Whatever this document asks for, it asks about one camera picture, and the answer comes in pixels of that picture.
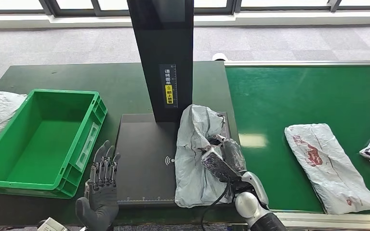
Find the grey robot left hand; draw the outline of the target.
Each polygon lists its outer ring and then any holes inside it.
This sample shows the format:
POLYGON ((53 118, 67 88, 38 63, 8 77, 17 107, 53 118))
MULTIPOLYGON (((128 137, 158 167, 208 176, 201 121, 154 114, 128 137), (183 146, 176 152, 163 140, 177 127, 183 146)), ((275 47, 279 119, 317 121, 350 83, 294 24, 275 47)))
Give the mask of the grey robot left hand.
POLYGON ((112 231, 119 212, 116 174, 120 154, 106 140, 95 152, 84 196, 76 201, 76 215, 83 231, 112 231))

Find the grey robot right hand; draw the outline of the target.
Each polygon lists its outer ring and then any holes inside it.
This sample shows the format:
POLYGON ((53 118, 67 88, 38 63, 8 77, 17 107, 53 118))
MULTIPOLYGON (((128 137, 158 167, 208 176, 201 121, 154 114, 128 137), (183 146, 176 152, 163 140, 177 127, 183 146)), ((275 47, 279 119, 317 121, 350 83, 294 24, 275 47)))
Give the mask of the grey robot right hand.
POLYGON ((219 134, 209 137, 208 141, 210 145, 201 148, 202 165, 220 182, 239 181, 247 171, 240 145, 219 134))

